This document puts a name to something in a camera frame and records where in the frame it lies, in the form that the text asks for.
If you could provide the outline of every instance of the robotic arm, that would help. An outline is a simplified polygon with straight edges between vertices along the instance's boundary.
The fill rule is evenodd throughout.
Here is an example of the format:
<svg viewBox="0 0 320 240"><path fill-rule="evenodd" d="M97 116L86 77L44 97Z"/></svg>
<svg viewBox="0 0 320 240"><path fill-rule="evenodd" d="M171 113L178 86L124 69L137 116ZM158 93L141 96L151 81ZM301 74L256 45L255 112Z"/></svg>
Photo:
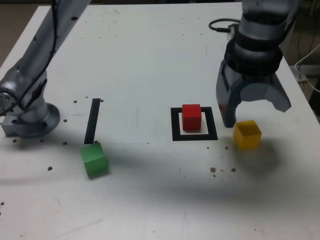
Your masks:
<svg viewBox="0 0 320 240"><path fill-rule="evenodd" d="M90 0L52 0L23 57L0 81L0 116L8 137L39 137L52 131L60 121L59 110L46 103L46 68Z"/></svg>
<svg viewBox="0 0 320 240"><path fill-rule="evenodd" d="M300 0L243 0L242 18L227 44L216 83L216 98L225 127L236 123L241 101L268 100L282 112L289 98L275 72Z"/></svg>

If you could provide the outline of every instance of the table surface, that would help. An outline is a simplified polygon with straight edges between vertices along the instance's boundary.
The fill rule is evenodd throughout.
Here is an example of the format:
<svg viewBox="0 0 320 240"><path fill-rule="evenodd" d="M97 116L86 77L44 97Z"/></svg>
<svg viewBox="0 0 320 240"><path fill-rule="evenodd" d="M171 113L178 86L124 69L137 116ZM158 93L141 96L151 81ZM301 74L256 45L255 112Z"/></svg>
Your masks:
<svg viewBox="0 0 320 240"><path fill-rule="evenodd" d="M48 10L36 10L0 78ZM241 14L240 3L89 6L47 69L58 127L15 143L0 133L1 238L319 239L320 127L285 60L277 76L292 107L236 112L257 122L259 149L238 151L223 126L215 92L228 40L208 23ZM95 140L110 174L90 180L80 148L93 98L104 100ZM211 107L218 140L173 142L170 108L182 104Z"/></svg>

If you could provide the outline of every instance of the black bar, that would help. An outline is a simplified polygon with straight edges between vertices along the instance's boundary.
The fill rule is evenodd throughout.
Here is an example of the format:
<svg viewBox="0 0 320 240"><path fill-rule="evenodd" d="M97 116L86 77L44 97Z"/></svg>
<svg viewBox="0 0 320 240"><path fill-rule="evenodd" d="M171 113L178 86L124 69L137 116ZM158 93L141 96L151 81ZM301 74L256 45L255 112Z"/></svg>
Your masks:
<svg viewBox="0 0 320 240"><path fill-rule="evenodd" d="M88 125L84 137L84 144L93 144L95 140L96 126L100 107L100 98L92 99Z"/></svg>

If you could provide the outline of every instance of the black strip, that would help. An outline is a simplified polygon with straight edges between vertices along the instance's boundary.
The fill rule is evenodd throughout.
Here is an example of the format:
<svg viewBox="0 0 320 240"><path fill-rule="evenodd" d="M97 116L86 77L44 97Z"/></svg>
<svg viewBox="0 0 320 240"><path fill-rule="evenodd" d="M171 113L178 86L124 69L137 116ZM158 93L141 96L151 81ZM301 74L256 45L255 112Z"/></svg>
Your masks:
<svg viewBox="0 0 320 240"><path fill-rule="evenodd" d="M84 144L93 144L95 140L96 126L100 107L100 98L92 99L88 125L84 137Z"/></svg>
<svg viewBox="0 0 320 240"><path fill-rule="evenodd" d="M171 108L171 128L172 141L210 141L218 140L214 115L211 107L201 107L201 112L205 113L208 134L190 134L181 135L179 113L182 113L182 107Z"/></svg>

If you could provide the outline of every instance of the cable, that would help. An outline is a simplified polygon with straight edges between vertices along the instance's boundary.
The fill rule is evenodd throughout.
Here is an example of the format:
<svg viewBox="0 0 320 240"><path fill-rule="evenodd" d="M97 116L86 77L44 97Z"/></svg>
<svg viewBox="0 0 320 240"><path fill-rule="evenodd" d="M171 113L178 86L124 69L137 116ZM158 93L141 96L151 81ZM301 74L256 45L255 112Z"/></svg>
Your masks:
<svg viewBox="0 0 320 240"><path fill-rule="evenodd" d="M51 11L52 11L52 21L53 21L53 35L54 35L54 39L53 39L53 44L52 44L52 49L50 52L50 56L45 64L45 66L43 67L43 69L39 72L39 74L32 80L32 82L30 83L30 85L24 90L24 92L22 93L22 95L17 98L13 93L11 93L10 91L7 90L1 90L0 93L6 93L8 95L10 95L11 97L16 99L16 102L13 103L10 107L8 107L6 110L2 111L2 113L0 114L1 116L6 115L8 112L11 112L13 110L14 107L16 107L17 105L20 106L20 108L22 110L26 110L28 109L28 107L30 107L30 105L37 99L34 97L31 97L30 101L26 104L25 107L23 107L21 105L21 101L23 100L23 98L26 96L26 94L29 92L29 90L34 86L34 84L38 81L38 79L42 76L42 74L46 71L48 65L50 64L54 54L55 54L55 49L56 49L56 45L57 45L57 38L58 38L58 9L57 9L57 2L56 0L52 0L51 1Z"/></svg>
<svg viewBox="0 0 320 240"><path fill-rule="evenodd" d="M300 53L300 41L301 41L302 35L303 35L303 33L301 32L301 33L300 33L300 35L299 35L298 44L297 44L298 60L300 60L300 59L301 59L301 53ZM302 86L303 86L303 90L302 90L302 92L303 92L306 88L305 88L305 83L304 83L304 81L302 81L301 74L299 74L298 84L299 84L299 85L300 85L300 84L302 84Z"/></svg>
<svg viewBox="0 0 320 240"><path fill-rule="evenodd" d="M302 78L304 78L306 80L306 82L310 85L311 88L313 88L313 90L315 90L316 92L320 93L320 90L316 89L314 86L312 86L311 82L309 81L309 79L303 75L298 69L297 69L297 65L299 63L301 63L303 60L305 60L307 57L309 57L311 54L313 54L318 48L320 47L320 44L318 46L315 47L315 49L312 50L312 52L310 52L307 56L305 56L304 58L302 58L300 61L298 61L295 65L294 65L294 69L301 74Z"/></svg>
<svg viewBox="0 0 320 240"><path fill-rule="evenodd" d="M209 23L209 28L213 31L217 31L219 33L230 33L231 30L230 28L227 27L213 27L213 24L219 23L219 22L235 22L235 23L240 23L240 20L237 19L233 19L233 18L220 18L220 19L216 19L213 20Z"/></svg>

